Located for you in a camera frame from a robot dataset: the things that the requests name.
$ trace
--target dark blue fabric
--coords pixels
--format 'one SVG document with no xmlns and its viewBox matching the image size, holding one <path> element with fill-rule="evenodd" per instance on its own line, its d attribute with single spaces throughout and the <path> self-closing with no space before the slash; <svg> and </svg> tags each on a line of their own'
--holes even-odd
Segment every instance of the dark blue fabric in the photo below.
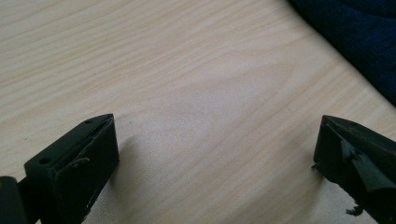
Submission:
<svg viewBox="0 0 396 224">
<path fill-rule="evenodd" d="M 396 106 L 396 0 L 289 0 Z"/>
</svg>

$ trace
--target dark blue garment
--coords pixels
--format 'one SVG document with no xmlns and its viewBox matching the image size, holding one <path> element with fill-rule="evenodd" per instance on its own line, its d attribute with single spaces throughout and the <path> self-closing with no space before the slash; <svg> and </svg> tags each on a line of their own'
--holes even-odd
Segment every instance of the dark blue garment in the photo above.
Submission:
<svg viewBox="0 0 396 224">
<path fill-rule="evenodd" d="M 396 106 L 396 0 L 290 0 Z"/>
</svg>

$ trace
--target wooden table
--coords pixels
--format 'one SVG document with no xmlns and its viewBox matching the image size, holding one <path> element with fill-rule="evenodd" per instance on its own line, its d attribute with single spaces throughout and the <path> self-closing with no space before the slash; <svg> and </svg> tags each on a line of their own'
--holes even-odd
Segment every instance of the wooden table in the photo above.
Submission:
<svg viewBox="0 0 396 224">
<path fill-rule="evenodd" d="M 114 113 L 85 223 L 374 223 L 310 170 L 324 114 L 396 109 L 284 0 L 1 1 L 0 175 Z"/>
</svg>

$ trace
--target screw hole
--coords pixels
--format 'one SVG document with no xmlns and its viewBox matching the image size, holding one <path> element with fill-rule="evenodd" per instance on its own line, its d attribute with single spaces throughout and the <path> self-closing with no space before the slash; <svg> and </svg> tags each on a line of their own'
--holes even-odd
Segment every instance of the screw hole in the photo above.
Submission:
<svg viewBox="0 0 396 224">
<path fill-rule="evenodd" d="M 50 162 L 50 158 L 44 158 L 39 161 L 40 164 L 45 165 Z"/>
</svg>

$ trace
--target light wood tabletop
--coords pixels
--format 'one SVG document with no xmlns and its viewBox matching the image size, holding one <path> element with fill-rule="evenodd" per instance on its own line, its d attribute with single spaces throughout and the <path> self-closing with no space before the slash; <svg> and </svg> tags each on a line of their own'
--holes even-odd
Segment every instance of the light wood tabletop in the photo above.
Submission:
<svg viewBox="0 0 396 224">
<path fill-rule="evenodd" d="M 284 0 L 1 1 L 0 175 L 113 113 L 84 223 L 375 223 L 311 171 L 322 115 L 396 109 Z"/>
</svg>

